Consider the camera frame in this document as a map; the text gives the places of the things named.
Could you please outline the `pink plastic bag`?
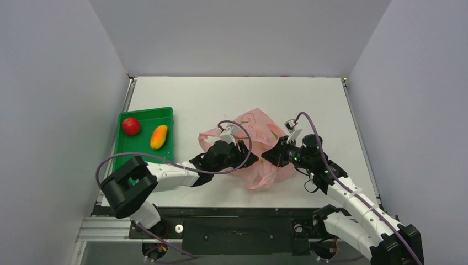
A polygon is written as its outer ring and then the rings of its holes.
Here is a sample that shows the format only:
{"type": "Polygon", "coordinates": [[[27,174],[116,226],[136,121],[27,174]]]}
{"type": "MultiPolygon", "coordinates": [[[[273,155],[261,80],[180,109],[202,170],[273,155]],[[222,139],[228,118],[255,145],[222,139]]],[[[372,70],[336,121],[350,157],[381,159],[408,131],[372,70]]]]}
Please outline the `pink plastic bag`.
{"type": "Polygon", "coordinates": [[[293,165],[278,168],[261,158],[261,154],[273,148],[286,133],[262,110],[255,108],[233,120],[241,124],[252,138],[252,154],[259,160],[253,165],[238,169],[234,176],[242,177],[249,190],[266,189],[274,183],[283,182],[294,176],[293,165]]]}

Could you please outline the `orange fake fruit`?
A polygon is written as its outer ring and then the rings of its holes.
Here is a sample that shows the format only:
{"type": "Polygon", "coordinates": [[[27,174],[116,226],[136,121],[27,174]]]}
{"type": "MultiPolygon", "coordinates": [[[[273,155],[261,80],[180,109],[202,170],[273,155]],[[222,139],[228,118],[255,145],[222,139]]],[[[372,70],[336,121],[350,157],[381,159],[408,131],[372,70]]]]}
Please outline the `orange fake fruit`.
{"type": "Polygon", "coordinates": [[[168,133],[167,125],[160,125],[156,127],[150,138],[150,147],[154,150],[160,149],[166,142],[168,133]]]}

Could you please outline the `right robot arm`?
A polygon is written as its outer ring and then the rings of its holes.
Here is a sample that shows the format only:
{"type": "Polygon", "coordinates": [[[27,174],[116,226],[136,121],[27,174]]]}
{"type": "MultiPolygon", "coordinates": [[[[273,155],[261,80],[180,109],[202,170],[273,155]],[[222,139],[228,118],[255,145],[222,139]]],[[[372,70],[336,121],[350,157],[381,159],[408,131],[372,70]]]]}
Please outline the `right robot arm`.
{"type": "Polygon", "coordinates": [[[302,146],[286,136],[262,153],[262,158],[282,168],[292,164],[304,169],[312,183],[340,207],[326,205],[314,212],[312,231],[338,237],[358,250],[371,264],[424,264],[421,233],[387,215],[355,185],[322,149],[322,138],[303,138],[302,146]]]}

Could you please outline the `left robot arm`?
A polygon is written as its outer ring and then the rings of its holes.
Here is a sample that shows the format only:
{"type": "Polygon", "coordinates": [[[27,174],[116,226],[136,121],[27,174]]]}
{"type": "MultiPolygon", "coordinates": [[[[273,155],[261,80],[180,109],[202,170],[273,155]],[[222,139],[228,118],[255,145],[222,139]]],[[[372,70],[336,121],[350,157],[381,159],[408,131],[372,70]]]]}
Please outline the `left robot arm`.
{"type": "Polygon", "coordinates": [[[130,218],[150,237],[164,232],[164,221],[157,207],[148,201],[154,191],[175,187],[198,187],[216,174],[228,174],[255,164],[259,158],[243,141],[216,141],[204,153],[189,161],[146,162],[144,153],[131,152],[130,159],[117,168],[98,187],[104,193],[117,219],[130,218]]]}

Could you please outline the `red fake apple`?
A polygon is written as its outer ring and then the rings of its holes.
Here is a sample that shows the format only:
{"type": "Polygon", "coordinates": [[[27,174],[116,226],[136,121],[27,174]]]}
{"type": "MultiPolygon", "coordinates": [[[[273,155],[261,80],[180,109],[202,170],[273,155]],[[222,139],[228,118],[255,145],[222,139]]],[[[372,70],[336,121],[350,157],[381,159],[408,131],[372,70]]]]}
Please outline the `red fake apple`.
{"type": "Polygon", "coordinates": [[[136,118],[128,117],[121,122],[121,129],[125,134],[134,136],[141,131],[141,124],[136,118]]]}

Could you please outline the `green plastic tray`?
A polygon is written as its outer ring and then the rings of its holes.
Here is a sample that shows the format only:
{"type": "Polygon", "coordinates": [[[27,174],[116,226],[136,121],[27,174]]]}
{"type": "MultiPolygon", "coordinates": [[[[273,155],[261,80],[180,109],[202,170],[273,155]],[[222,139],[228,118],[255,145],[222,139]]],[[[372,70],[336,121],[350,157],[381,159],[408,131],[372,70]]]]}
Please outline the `green plastic tray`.
{"type": "Polygon", "coordinates": [[[115,153],[142,152],[174,161],[173,108],[163,107],[122,112],[119,114],[118,123],[115,153]],[[135,118],[140,123],[141,129],[138,134],[130,136],[124,133],[121,124],[126,118],[135,118]],[[150,138],[153,131],[160,125],[168,126],[166,142],[160,149],[154,150],[150,147],[150,138]]]}

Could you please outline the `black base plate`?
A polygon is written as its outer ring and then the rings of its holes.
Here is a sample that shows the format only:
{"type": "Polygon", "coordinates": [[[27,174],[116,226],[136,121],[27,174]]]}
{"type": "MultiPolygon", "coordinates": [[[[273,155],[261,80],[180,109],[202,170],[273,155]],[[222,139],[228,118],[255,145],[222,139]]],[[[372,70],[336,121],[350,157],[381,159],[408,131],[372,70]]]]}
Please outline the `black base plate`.
{"type": "Polygon", "coordinates": [[[110,207],[105,214],[106,234],[101,241],[131,239],[142,243],[144,258],[166,264],[167,253],[177,251],[185,261],[200,255],[269,255],[289,252],[309,255],[326,240],[339,238],[366,259],[390,236],[384,213],[377,209],[354,213],[326,205],[321,208],[180,208],[157,207],[160,220],[146,225],[136,218],[119,217],[110,207]]]}

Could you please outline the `aluminium frame rail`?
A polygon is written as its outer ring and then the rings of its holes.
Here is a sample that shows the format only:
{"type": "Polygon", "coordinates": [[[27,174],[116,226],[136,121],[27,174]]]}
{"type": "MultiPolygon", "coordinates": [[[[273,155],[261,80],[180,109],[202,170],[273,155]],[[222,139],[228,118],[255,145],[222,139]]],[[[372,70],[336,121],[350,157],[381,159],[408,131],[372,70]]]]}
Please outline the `aluminium frame rail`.
{"type": "MultiPolygon", "coordinates": [[[[360,224],[350,216],[333,213],[323,224],[311,218],[293,219],[284,216],[173,216],[162,220],[151,232],[171,240],[188,239],[196,232],[207,237],[212,237],[215,232],[225,232],[228,235],[267,235],[274,239],[284,232],[297,238],[312,239],[332,235],[345,241],[377,245],[382,241],[383,234],[392,235],[394,229],[382,220],[366,219],[360,224]]],[[[119,241],[125,238],[146,241],[154,239],[130,219],[114,217],[86,218],[78,233],[80,241],[119,241]]]]}

